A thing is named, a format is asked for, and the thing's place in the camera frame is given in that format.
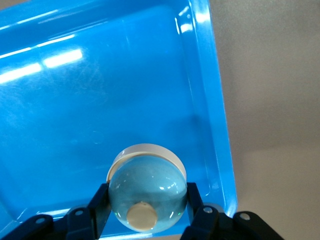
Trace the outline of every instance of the glass sphere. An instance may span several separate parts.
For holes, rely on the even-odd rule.
[[[144,233],[173,226],[187,204],[187,182],[181,171],[170,161],[152,155],[122,163],[109,182],[108,193],[118,220]]]

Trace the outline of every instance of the white ring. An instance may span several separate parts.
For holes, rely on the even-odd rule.
[[[163,146],[151,144],[151,143],[141,143],[137,145],[132,145],[127,147],[125,150],[120,152],[114,159],[109,172],[106,176],[106,182],[109,183],[119,166],[124,163],[125,161],[136,157],[136,156],[143,156],[143,155],[151,155],[160,157],[165,159],[175,165],[179,171],[184,176],[184,179],[187,180],[187,172],[185,166],[183,165],[182,161],[169,149],[166,149]]]

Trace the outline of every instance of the gray surface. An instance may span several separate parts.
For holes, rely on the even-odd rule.
[[[320,1],[211,0],[238,210],[320,236]]]

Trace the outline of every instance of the clear glass ball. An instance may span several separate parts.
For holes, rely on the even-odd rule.
[[[170,161],[141,155],[125,161],[109,182],[117,219],[129,229],[158,233],[173,226],[187,204],[187,182]]]

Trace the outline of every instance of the blue plastic tray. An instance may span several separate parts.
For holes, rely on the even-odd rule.
[[[0,237],[87,204],[115,156],[139,143],[176,153],[203,201],[235,213],[207,0],[32,0],[0,11]],[[188,223],[184,214],[156,236]],[[103,235],[150,237],[113,215]]]

